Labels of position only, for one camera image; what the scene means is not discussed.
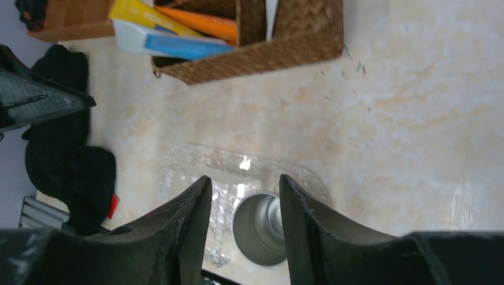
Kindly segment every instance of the metal cup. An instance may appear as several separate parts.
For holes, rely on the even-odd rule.
[[[287,259],[280,199],[275,195],[245,197],[236,208],[232,232],[241,254],[253,264],[277,267]]]

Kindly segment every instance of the orange tube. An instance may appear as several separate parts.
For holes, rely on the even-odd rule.
[[[237,42],[238,29],[236,21],[162,6],[156,6],[156,9],[189,28],[221,38],[231,44]]]

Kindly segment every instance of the table surface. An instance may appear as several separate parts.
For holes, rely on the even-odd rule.
[[[333,208],[393,235],[503,230],[502,15],[500,0],[348,0],[340,58],[196,86],[114,38],[65,43],[89,59],[89,144],[117,160],[105,227],[159,206],[159,158],[193,143],[304,166]]]

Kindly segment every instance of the brown woven basket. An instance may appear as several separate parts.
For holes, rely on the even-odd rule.
[[[264,0],[188,0],[173,8],[237,19],[240,48],[232,52],[178,64],[152,58],[156,76],[189,85],[326,61],[343,49],[342,0],[279,0],[270,42]]]

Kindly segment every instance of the black fabric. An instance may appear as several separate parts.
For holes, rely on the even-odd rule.
[[[68,160],[67,225],[92,235],[108,215],[115,187],[115,157],[100,147],[80,147]]]
[[[31,69],[63,86],[85,92],[88,64],[83,53],[52,46]],[[68,206],[65,228],[79,235],[100,232],[114,193],[116,164],[112,153],[85,146],[89,110],[32,125],[23,134],[29,143],[25,164],[33,185]]]
[[[46,20],[48,0],[16,0],[15,6],[20,12],[19,20],[30,31],[41,31]]]

